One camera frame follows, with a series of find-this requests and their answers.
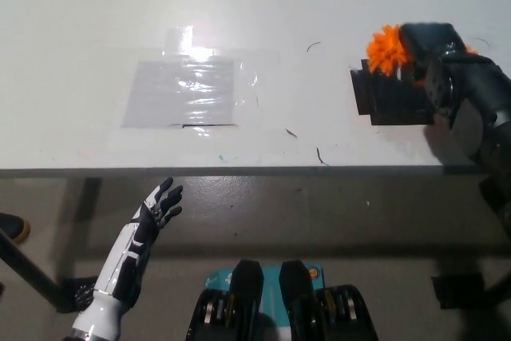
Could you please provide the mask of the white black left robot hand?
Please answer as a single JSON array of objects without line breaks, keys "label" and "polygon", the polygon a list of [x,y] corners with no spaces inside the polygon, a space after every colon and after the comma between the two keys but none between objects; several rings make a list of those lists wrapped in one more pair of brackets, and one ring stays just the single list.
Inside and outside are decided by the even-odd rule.
[{"label": "white black left robot hand", "polygon": [[112,296],[125,310],[138,300],[151,248],[160,231],[182,211],[183,187],[172,184],[173,179],[167,178],[141,203],[121,229],[95,283],[96,291]]}]

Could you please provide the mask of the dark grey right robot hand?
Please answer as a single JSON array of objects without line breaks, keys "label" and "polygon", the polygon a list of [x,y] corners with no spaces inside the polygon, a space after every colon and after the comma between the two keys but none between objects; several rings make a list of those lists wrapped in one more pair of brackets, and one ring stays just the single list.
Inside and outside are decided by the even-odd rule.
[{"label": "dark grey right robot hand", "polygon": [[424,75],[426,96],[436,113],[454,123],[469,101],[485,125],[510,121],[510,78],[488,57],[468,51],[449,23],[406,23],[399,39]]}]

